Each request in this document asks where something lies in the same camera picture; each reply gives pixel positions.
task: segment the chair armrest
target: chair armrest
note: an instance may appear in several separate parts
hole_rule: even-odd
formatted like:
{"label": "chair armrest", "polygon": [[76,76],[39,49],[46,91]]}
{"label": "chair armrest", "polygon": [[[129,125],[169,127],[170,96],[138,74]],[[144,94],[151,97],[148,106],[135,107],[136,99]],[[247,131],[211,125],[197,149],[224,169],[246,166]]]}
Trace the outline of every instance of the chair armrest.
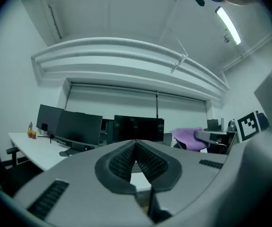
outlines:
{"label": "chair armrest", "polygon": [[17,147],[12,147],[10,149],[7,149],[7,154],[10,155],[12,154],[12,165],[17,166],[17,156],[16,153],[19,152],[20,150]]}
{"label": "chair armrest", "polygon": [[20,150],[17,148],[17,147],[12,147],[10,149],[7,149],[7,154],[10,155],[10,154],[15,154],[17,152],[19,152]]}

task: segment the keyboard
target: keyboard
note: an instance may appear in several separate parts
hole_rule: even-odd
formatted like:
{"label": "keyboard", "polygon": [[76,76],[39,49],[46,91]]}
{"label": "keyboard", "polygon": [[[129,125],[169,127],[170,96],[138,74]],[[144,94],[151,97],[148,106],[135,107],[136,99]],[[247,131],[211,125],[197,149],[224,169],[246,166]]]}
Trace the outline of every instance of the keyboard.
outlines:
{"label": "keyboard", "polygon": [[134,166],[132,167],[132,173],[139,173],[139,172],[142,172],[138,163],[135,162]]}

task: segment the black monitor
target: black monitor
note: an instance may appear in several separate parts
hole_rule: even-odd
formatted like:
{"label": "black monitor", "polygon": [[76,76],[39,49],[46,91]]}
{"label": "black monitor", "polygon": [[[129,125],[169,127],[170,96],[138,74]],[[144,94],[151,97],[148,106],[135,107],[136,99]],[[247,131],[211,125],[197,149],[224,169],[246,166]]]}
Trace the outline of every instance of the black monitor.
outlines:
{"label": "black monitor", "polygon": [[62,111],[55,136],[62,141],[99,145],[101,124],[102,116]]}
{"label": "black monitor", "polygon": [[50,135],[56,132],[58,120],[63,109],[40,105],[36,127]]}
{"label": "black monitor", "polygon": [[115,115],[113,142],[149,140],[163,143],[164,119]]}

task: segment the white desk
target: white desk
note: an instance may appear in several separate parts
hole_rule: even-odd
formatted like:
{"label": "white desk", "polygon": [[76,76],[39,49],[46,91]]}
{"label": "white desk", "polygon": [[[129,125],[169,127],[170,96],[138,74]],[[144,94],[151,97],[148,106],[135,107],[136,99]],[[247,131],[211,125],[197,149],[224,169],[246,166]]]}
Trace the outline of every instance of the white desk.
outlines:
{"label": "white desk", "polygon": [[[13,144],[43,171],[47,171],[64,160],[66,157],[61,157],[59,152],[69,149],[69,147],[54,140],[50,144],[49,138],[37,137],[35,140],[31,139],[27,136],[27,133],[9,133],[9,137]],[[137,191],[146,191],[151,187],[143,173],[133,173],[131,184],[136,186]]]}

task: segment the ceiling light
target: ceiling light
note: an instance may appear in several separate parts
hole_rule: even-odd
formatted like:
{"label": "ceiling light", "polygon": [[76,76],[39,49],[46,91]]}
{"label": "ceiling light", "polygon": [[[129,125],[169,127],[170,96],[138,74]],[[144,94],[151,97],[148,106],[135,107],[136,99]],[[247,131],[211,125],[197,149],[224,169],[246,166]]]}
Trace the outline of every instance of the ceiling light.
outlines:
{"label": "ceiling light", "polygon": [[224,11],[224,9],[222,7],[218,7],[216,9],[216,13],[220,16],[220,18],[223,20],[223,22],[225,23],[226,27],[228,28],[228,30],[230,31],[231,35],[233,36],[236,44],[240,44],[241,43],[241,39],[240,36],[234,26],[234,24],[231,22],[229,16],[227,15],[227,13]]}

